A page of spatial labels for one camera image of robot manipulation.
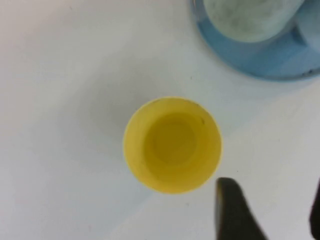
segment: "white surface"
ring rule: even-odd
[[[0,3],[0,239],[212,240],[215,179],[237,179],[271,240],[311,239],[320,79],[243,76],[200,39],[186,1]],[[177,95],[218,121],[214,177],[152,192],[122,155],[131,114]]]

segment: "white cup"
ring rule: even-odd
[[[203,0],[212,24],[226,37],[254,43],[277,35],[305,0]]]

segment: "white object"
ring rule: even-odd
[[[213,25],[226,37],[259,42],[278,34],[304,0],[203,0]]]
[[[271,240],[311,239],[320,79],[221,63],[186,1],[0,1],[0,240],[213,240],[216,177],[239,181]],[[143,103],[182,96],[220,125],[202,188],[155,193],[122,156]]]
[[[299,11],[296,22],[306,43],[320,53],[320,1],[308,0]]]

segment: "blue plate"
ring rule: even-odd
[[[294,22],[269,40],[244,43],[223,36],[211,24],[203,0],[191,0],[191,8],[202,37],[233,68],[256,78],[277,81],[320,74],[320,53],[305,43]]]

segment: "yellow plastic cup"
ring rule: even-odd
[[[152,100],[131,117],[123,138],[126,162],[136,178],[162,193],[184,193],[215,172],[222,138],[211,115],[181,97]]]

